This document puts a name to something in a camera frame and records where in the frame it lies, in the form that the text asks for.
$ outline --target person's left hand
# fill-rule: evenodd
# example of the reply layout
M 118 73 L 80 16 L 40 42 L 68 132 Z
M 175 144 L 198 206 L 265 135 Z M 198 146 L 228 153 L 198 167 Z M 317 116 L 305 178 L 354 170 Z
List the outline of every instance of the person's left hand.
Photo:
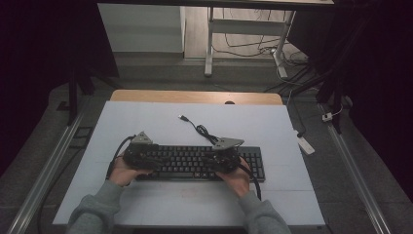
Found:
M 151 174 L 153 170 L 149 169 L 131 169 L 124 161 L 123 154 L 119 155 L 115 160 L 115 166 L 113 167 L 112 174 L 109 180 L 123 187 L 131 183 L 131 181 L 144 174 Z

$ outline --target gray floor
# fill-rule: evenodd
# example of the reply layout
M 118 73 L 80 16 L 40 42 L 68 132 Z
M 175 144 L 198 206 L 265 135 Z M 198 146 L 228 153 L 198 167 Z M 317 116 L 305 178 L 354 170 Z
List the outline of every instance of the gray floor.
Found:
M 126 89 L 149 90 L 189 90 L 189 91 L 232 91 L 263 92 L 280 82 L 275 76 L 273 62 L 264 61 L 217 61 L 213 76 L 204 77 L 201 61 L 182 58 L 157 58 L 156 56 L 136 58 L 117 56 L 121 79 L 116 80 Z M 297 71 L 288 67 L 289 74 Z M 106 100 L 113 88 L 94 79 L 96 91 L 80 127 L 94 127 Z M 310 90 L 291 100 L 288 105 L 291 121 L 297 130 L 303 130 L 300 114 L 307 130 L 305 138 L 316 153 L 303 156 L 313 186 L 319 200 L 321 212 L 332 233 L 376 233 L 365 207 L 358 198 L 357 191 L 338 154 L 326 125 L 320 119 L 320 111 L 315 102 L 316 91 Z M 67 122 L 67 112 L 57 111 L 62 101 L 67 101 L 67 86 L 56 88 L 50 95 L 48 109 L 33 131 L 31 138 L 21 149 L 14 163 L 0 178 L 0 233 L 6 233 L 31 185 L 39 175 L 50 156 Z M 363 175 L 377 199 L 393 233 L 413 233 L 413 205 L 400 189 L 392 174 L 368 142 L 353 126 L 347 115 L 342 113 L 343 137 L 355 155 Z M 73 139 L 63 159 L 63 165 L 77 151 L 74 146 L 83 145 L 82 139 Z M 63 226 L 51 225 L 58 206 L 62 201 L 71 178 L 82 157 L 83 150 L 64 172 L 49 195 L 43 208 L 41 224 L 43 233 L 63 233 Z M 37 233 L 37 215 L 31 220 L 26 233 Z M 132 233 L 117 227 L 115 233 Z M 135 233 L 154 233 L 141 229 Z M 166 230 L 157 233 L 168 233 Z M 294 233 L 330 233 L 322 229 L 294 228 Z

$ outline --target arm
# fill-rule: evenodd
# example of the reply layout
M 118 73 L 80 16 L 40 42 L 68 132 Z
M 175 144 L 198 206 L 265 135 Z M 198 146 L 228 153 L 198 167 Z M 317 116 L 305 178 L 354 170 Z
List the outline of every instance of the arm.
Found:
M 242 164 L 249 169 L 242 158 Z M 249 176 L 241 169 L 230 174 L 216 173 L 240 198 L 239 204 L 245 213 L 244 227 L 249 234 L 291 233 L 282 217 L 274 210 L 269 201 L 261 202 L 253 191 L 249 191 Z
M 135 177 L 152 170 L 132 170 L 118 157 L 110 178 L 94 195 L 85 196 L 69 218 L 66 233 L 111 233 L 113 216 L 121 208 L 119 201 L 124 190 Z

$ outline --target gray sleeve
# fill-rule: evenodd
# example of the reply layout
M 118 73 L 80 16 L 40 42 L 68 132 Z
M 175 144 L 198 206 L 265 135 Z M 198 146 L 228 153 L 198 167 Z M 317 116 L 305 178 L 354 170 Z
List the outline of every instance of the gray sleeve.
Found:
M 113 216 L 121 208 L 123 188 L 106 180 L 96 195 L 85 196 L 69 218 L 66 233 L 111 233 Z
M 244 227 L 249 234 L 290 234 L 282 217 L 269 201 L 261 202 L 253 191 L 244 195 L 239 204 L 245 213 Z

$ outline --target keyboard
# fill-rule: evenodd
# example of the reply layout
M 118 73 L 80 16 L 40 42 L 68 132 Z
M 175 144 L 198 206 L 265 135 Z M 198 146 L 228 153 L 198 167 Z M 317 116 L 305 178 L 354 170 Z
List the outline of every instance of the keyboard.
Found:
M 138 180 L 178 180 L 178 181 L 212 181 L 222 180 L 201 160 L 211 152 L 211 146 L 177 146 L 159 145 L 158 150 L 148 152 L 148 157 L 169 157 L 170 160 L 157 171 L 149 175 L 139 175 Z M 249 164 L 258 181 L 265 180 L 264 166 L 260 147 L 239 146 L 238 153 Z

